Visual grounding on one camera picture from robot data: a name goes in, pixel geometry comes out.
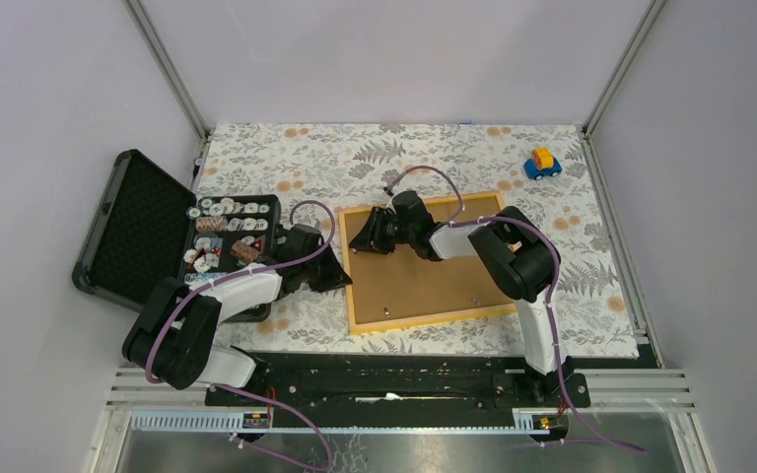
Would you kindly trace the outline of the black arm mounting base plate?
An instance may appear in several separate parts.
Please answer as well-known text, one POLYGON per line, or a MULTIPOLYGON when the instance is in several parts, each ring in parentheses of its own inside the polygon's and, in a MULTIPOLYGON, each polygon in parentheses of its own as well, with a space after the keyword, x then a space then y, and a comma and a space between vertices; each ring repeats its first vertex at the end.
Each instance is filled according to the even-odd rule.
POLYGON ((500 428, 514 409, 562 415, 590 404, 583 375, 565 382, 521 357, 262 353, 247 390, 296 408, 323 429, 500 428))

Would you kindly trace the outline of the black poker chip case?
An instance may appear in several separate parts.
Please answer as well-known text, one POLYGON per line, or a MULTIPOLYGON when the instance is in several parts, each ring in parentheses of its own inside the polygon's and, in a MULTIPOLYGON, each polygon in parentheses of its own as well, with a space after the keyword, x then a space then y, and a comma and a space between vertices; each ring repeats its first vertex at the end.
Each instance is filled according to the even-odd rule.
POLYGON ((114 161, 72 271, 74 286, 140 310, 162 280, 191 288, 244 268, 240 241, 273 255, 284 239, 273 194, 198 197, 138 150, 114 161))

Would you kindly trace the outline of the left aluminium corner post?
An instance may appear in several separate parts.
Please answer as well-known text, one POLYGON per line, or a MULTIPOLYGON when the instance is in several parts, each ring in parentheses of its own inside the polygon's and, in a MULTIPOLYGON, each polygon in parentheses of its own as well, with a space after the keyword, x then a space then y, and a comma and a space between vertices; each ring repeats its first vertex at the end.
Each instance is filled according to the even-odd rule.
POLYGON ((191 92, 184 84, 146 6, 140 0, 122 0, 122 4, 127 9, 136 30, 142 36, 185 119, 199 140, 206 141, 210 136, 211 127, 206 123, 191 92))

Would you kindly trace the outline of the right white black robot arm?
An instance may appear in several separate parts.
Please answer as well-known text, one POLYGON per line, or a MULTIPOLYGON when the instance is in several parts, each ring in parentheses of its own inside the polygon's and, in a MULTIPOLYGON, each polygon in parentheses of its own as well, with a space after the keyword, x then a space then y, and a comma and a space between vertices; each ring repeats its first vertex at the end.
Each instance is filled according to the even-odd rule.
POLYGON ((524 341, 525 390, 535 404, 549 406, 565 392, 572 372, 554 312, 561 255, 516 207, 466 222, 438 222, 414 191, 374 207, 362 229, 348 242, 353 252, 390 254, 410 246, 422 259, 480 259, 495 286, 513 300, 524 341))

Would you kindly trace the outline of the right aluminium corner post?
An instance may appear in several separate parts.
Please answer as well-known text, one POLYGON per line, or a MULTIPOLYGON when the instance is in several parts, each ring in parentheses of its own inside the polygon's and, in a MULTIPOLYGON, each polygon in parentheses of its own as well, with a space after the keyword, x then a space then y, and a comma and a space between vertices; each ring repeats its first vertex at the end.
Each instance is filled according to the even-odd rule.
POLYGON ((667 0, 652 0, 648 4, 648 8, 639 20, 610 78, 583 125, 582 131, 587 140, 591 140, 592 135, 598 129, 603 116, 610 107, 617 91, 622 86, 630 68, 667 3, 667 0))

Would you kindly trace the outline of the yellow blue toy car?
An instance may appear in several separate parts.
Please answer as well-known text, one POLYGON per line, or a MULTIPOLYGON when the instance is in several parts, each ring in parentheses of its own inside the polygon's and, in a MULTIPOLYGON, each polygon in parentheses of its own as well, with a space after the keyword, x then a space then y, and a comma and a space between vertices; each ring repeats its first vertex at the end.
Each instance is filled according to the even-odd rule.
POLYGON ((535 148, 531 156, 523 165, 527 177, 540 180, 544 177, 555 177, 561 174, 563 168, 547 147, 535 148))

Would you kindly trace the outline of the floral patterned table mat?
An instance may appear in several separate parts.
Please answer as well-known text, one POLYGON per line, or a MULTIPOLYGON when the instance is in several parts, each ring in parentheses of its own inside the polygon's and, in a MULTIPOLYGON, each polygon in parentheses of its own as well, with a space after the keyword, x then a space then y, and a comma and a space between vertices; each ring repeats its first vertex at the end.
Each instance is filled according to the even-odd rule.
MULTIPOLYGON (((555 312, 574 357, 634 358, 631 315, 581 137, 574 125, 232 124, 216 127, 195 191, 274 194, 285 217, 328 230, 328 209, 380 205, 383 188, 423 197, 497 191, 563 258, 555 312), (523 165, 547 147, 563 170, 531 180, 523 165)), ((356 335, 345 294, 300 291, 258 323, 227 323, 218 344, 250 351, 511 356, 523 351, 515 315, 356 335)))

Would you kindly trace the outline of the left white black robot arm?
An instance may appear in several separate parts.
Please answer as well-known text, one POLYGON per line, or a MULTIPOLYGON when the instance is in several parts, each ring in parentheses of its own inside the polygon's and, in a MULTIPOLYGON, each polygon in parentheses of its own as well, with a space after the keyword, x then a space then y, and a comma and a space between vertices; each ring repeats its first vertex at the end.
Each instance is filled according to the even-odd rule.
POLYGON ((259 305, 277 302, 307 286, 325 293, 351 284, 329 242, 313 227, 279 229, 271 251, 237 241, 239 271, 190 288, 162 280, 141 309, 122 344, 125 360, 142 368, 148 381, 183 390, 194 383, 227 385, 244 405, 265 395, 259 362, 241 349, 217 347, 217 328, 259 305))

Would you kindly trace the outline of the aluminium rail front frame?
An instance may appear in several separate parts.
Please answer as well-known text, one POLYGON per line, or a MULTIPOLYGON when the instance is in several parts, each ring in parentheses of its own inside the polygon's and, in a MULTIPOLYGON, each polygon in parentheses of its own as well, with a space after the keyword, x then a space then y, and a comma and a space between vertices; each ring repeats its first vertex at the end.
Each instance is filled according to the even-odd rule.
MULTIPOLYGON (((309 417, 330 434, 531 434, 531 423, 550 407, 530 407, 498 394, 479 401, 470 394, 435 395, 310 393, 309 380, 287 385, 278 398, 309 417)), ((567 381, 574 402, 595 422, 600 414, 658 414, 667 421, 683 468, 687 472, 713 472, 709 446, 702 434, 688 378, 676 369, 587 369, 575 371, 567 381)), ((252 414, 263 414, 262 404, 244 401, 204 385, 185 390, 160 387, 140 378, 138 370, 118 370, 105 405, 109 424, 128 419, 131 428, 190 432, 238 432, 252 414)))

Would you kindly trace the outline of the aluminium corner post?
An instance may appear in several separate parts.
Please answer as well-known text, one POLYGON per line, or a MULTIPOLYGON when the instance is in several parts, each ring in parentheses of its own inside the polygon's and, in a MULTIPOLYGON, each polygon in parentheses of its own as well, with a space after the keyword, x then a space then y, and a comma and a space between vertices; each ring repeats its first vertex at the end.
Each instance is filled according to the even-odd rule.
POLYGON ((652 0, 648 4, 648 8, 639 20, 610 78, 583 125, 582 131, 587 140, 591 140, 592 135, 598 129, 603 116, 610 107, 617 91, 622 86, 630 68, 667 3, 667 0, 652 0))
POLYGON ((122 4, 127 9, 136 30, 142 36, 185 119, 199 140, 206 141, 210 136, 211 127, 206 123, 191 92, 184 84, 146 6, 140 0, 122 0, 122 4))

